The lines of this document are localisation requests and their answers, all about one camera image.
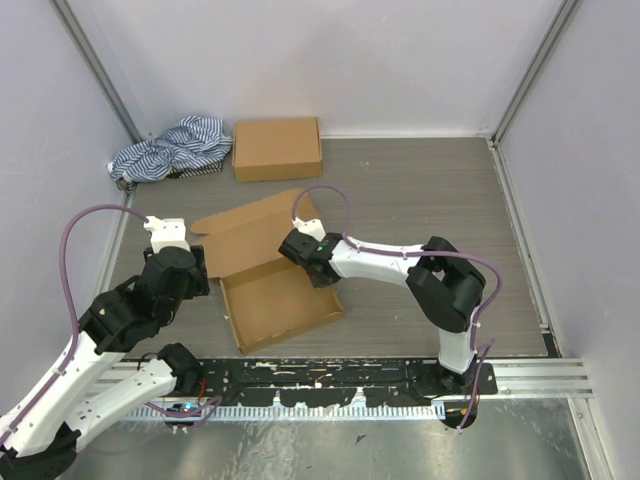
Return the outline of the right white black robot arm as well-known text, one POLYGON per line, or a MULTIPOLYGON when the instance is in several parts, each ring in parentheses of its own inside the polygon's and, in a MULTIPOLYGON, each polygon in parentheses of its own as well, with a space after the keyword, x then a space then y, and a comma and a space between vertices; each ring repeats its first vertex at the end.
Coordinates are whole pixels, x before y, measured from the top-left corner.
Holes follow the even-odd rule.
POLYGON ((292 229, 279 253, 304 269, 315 288, 362 278, 406 287, 439 334, 442 387, 462 394, 476 378, 475 320, 486 280, 447 240, 423 246, 363 242, 339 233, 323 238, 292 229))

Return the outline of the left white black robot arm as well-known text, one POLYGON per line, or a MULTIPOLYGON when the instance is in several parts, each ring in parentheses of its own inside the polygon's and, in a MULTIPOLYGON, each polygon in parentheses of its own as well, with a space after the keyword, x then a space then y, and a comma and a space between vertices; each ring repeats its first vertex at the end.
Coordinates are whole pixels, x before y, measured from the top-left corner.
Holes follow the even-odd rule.
POLYGON ((56 479, 97 436, 150 400, 194 394, 202 366, 181 343, 94 397, 89 389, 140 341, 169 325, 181 303, 208 295, 204 249, 147 249, 142 272, 99 294, 51 373, 1 418, 1 476, 56 479))

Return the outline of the brown cardboard blanks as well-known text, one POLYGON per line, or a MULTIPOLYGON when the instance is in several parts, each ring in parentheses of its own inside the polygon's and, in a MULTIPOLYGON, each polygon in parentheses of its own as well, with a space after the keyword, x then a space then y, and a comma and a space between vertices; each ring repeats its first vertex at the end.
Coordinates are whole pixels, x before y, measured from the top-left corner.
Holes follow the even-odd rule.
POLYGON ((278 248, 293 228, 292 209, 319 216, 292 189, 196 220, 191 232, 204 248, 206 269, 220 282, 239 350, 254 353, 344 317, 332 288, 315 289, 303 268, 278 248))

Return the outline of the brown cardboard box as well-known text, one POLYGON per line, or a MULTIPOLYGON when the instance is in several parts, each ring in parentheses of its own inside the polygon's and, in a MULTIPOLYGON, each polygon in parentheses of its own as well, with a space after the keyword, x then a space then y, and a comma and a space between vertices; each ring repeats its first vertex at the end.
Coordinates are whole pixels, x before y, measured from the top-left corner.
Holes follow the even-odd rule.
POLYGON ((323 173, 316 117, 239 121, 232 153, 234 176, 241 183, 318 178, 323 173))

